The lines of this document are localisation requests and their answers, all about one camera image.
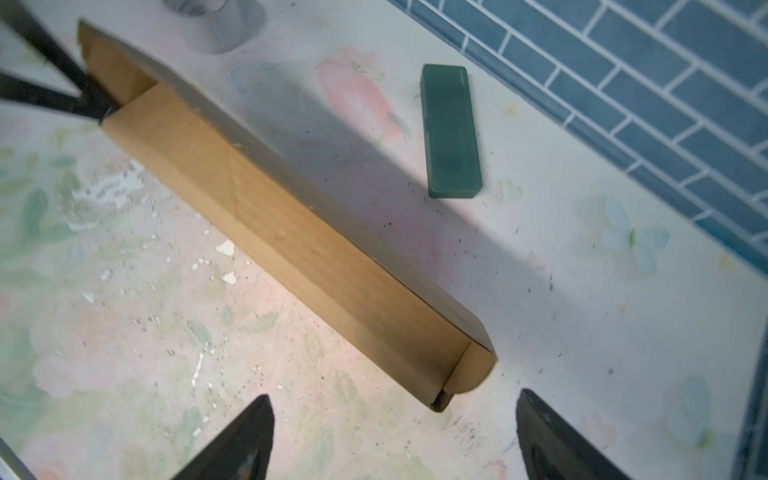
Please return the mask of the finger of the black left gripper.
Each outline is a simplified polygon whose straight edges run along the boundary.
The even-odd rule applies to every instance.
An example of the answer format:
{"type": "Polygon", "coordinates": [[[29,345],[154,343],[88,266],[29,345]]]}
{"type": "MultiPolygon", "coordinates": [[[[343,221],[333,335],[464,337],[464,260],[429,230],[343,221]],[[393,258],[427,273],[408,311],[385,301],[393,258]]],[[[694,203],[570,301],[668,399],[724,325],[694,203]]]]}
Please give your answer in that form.
{"type": "Polygon", "coordinates": [[[108,94],[90,77],[78,84],[80,94],[72,96],[1,74],[1,99],[37,108],[59,111],[90,119],[108,117],[108,94]]]}
{"type": "Polygon", "coordinates": [[[75,63],[20,1],[1,2],[1,23],[58,69],[79,90],[79,94],[78,84],[84,81],[84,77],[93,79],[108,94],[108,111],[117,110],[117,101],[75,63]]]}

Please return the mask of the brown cardboard box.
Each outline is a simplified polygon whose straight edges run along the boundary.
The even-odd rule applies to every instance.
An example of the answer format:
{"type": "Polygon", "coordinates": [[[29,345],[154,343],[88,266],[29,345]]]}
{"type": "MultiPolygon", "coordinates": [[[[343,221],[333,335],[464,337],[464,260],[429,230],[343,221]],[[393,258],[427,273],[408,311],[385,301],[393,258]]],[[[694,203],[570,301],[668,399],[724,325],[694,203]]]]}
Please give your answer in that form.
{"type": "Polygon", "coordinates": [[[482,322],[173,70],[80,21],[107,135],[434,411],[498,357],[482,322]]]}

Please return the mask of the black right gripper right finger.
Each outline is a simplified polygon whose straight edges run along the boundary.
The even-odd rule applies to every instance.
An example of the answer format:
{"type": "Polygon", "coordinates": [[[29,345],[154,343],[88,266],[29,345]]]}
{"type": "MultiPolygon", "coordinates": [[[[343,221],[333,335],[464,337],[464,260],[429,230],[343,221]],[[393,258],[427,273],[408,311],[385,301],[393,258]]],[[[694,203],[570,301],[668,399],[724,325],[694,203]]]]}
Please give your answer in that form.
{"type": "Polygon", "coordinates": [[[516,421],[529,479],[629,480],[533,390],[521,390],[516,421]]]}

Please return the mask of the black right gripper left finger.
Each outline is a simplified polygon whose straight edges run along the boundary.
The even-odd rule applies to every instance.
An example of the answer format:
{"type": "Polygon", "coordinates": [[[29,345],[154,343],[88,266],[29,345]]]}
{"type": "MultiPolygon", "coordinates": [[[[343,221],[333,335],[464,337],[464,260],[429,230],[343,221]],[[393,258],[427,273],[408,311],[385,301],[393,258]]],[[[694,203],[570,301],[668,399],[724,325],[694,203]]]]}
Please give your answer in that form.
{"type": "Polygon", "coordinates": [[[264,480],[274,444],[275,416],[266,394],[254,399],[173,480],[264,480]]]}

